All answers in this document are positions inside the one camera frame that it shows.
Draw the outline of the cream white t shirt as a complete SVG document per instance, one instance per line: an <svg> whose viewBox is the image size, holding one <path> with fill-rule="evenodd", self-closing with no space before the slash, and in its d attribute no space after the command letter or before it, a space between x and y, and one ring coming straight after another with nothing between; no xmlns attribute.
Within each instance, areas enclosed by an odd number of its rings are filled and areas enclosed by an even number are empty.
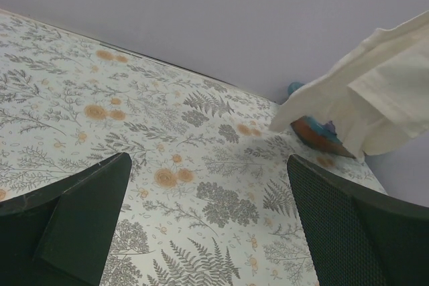
<svg viewBox="0 0 429 286"><path fill-rule="evenodd" d="M376 29L280 106L270 131L301 117L332 122L354 157L392 152L428 131L428 13Z"/></svg>

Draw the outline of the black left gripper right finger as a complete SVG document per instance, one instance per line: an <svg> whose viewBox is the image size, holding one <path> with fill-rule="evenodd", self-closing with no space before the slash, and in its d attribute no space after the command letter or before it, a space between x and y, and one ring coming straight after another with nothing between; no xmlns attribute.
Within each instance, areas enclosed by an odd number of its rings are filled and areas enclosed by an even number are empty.
<svg viewBox="0 0 429 286"><path fill-rule="evenodd" d="M320 285L427 285L428 208L291 155L288 177Z"/></svg>

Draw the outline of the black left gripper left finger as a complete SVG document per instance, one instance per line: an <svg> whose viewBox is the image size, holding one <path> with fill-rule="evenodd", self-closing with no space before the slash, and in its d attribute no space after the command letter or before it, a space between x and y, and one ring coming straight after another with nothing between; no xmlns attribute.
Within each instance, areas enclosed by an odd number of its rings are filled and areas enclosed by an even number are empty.
<svg viewBox="0 0 429 286"><path fill-rule="evenodd" d="M132 161L117 153L1 202L2 285L99 285Z"/></svg>

